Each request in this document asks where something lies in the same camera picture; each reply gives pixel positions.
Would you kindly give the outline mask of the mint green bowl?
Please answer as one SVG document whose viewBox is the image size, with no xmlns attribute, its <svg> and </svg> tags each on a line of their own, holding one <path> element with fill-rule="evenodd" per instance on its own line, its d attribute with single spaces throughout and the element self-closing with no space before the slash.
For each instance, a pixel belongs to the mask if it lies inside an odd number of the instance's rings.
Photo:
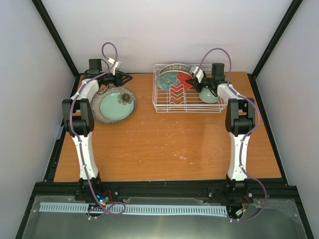
<svg viewBox="0 0 319 239">
<path fill-rule="evenodd" d="M 199 98 L 207 104 L 213 104 L 219 100 L 219 97 L 214 96 L 208 88 L 202 89 L 202 91 L 199 93 Z"/>
</svg>

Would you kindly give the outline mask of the floral patterned bowl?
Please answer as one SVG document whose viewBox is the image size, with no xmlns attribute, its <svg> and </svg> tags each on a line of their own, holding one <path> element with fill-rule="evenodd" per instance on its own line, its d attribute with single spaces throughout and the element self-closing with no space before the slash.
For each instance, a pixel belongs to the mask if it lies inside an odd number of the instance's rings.
<svg viewBox="0 0 319 239">
<path fill-rule="evenodd" d="M 187 74 L 190 73 L 191 68 L 188 65 L 185 64 L 180 64 L 180 63 L 175 63 L 175 64 L 169 64 L 164 66 L 161 70 L 160 70 L 160 74 L 167 72 L 167 71 L 181 71 L 181 72 L 185 72 Z"/>
</svg>

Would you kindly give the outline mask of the red and teal plate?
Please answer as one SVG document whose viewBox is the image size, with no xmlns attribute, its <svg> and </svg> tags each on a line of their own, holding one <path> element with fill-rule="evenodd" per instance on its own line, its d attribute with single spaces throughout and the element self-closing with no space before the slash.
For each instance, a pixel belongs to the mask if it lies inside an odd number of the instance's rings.
<svg viewBox="0 0 319 239">
<path fill-rule="evenodd" d="M 187 82 L 192 77 L 182 71 L 166 71 L 160 73 L 156 79 L 156 86 L 167 92 L 182 92 L 192 88 L 192 85 Z"/>
</svg>

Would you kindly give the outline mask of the large grey rimmed plate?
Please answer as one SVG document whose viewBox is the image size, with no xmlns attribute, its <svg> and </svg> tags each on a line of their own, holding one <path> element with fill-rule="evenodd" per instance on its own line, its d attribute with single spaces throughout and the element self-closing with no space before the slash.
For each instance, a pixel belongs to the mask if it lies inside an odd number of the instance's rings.
<svg viewBox="0 0 319 239">
<path fill-rule="evenodd" d="M 132 113 L 130 113 L 130 115 L 128 117 L 126 117 L 124 119 L 111 120 L 111 119 L 105 118 L 100 112 L 100 104 L 101 104 L 101 101 L 103 100 L 103 98 L 105 96 L 107 96 L 108 94 L 115 93 L 115 92 L 128 93 L 133 98 L 134 110 Z M 126 121 L 127 119 L 129 119 L 133 115 L 133 113 L 135 112 L 135 110 L 137 108 L 137 98 L 134 95 L 134 93 L 131 90 L 129 90 L 128 88 L 125 88 L 125 87 L 106 87 L 106 88 L 98 91 L 98 93 L 96 93 L 94 95 L 90 105 L 91 105 L 92 113 L 93 113 L 95 120 L 97 120 L 101 123 L 104 123 L 104 124 L 118 124 L 118 123 Z"/>
</svg>

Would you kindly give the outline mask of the mint plate with flower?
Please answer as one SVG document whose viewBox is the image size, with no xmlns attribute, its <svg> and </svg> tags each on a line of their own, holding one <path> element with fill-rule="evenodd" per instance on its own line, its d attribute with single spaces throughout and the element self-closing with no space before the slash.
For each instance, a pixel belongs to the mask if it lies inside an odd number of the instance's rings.
<svg viewBox="0 0 319 239">
<path fill-rule="evenodd" d="M 134 101 L 128 93 L 115 92 L 108 94 L 100 104 L 101 114 L 110 120 L 123 120 L 133 110 Z"/>
</svg>

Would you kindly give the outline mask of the dark blue mug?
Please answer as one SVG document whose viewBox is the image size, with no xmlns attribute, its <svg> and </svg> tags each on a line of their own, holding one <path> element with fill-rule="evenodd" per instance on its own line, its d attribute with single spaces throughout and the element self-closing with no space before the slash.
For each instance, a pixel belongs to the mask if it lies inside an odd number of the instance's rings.
<svg viewBox="0 0 319 239">
<path fill-rule="evenodd" d="M 191 75 L 196 75 L 199 72 L 200 72 L 200 68 L 198 66 L 192 66 L 191 69 L 190 69 L 190 74 Z"/>
</svg>

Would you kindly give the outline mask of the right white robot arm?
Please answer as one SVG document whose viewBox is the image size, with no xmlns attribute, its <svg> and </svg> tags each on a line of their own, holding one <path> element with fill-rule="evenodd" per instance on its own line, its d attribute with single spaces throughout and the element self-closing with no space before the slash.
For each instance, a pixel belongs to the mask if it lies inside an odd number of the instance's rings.
<svg viewBox="0 0 319 239">
<path fill-rule="evenodd" d="M 205 71 L 198 66 L 191 67 L 190 75 L 191 79 L 186 82 L 191 84 L 198 93 L 207 89 L 213 96 L 221 98 L 227 104 L 225 127 L 231 140 L 227 179 L 232 182 L 246 180 L 248 178 L 246 172 L 247 148 L 256 122 L 254 100 L 241 95 L 225 79 L 223 63 L 212 64 L 211 76 L 207 76 Z"/>
</svg>

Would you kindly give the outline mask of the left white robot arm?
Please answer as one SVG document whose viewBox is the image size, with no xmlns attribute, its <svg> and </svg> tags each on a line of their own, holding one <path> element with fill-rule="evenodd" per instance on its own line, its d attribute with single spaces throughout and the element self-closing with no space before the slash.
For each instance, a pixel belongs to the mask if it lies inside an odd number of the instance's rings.
<svg viewBox="0 0 319 239">
<path fill-rule="evenodd" d="M 137 107 L 135 95 L 124 87 L 132 76 L 119 71 L 121 63 L 112 58 L 104 61 L 109 69 L 102 72 L 102 62 L 102 59 L 91 59 L 86 79 L 71 98 L 62 102 L 64 128 L 71 135 L 78 155 L 79 185 L 95 201 L 104 194 L 92 145 L 95 121 L 121 123 Z"/>
</svg>

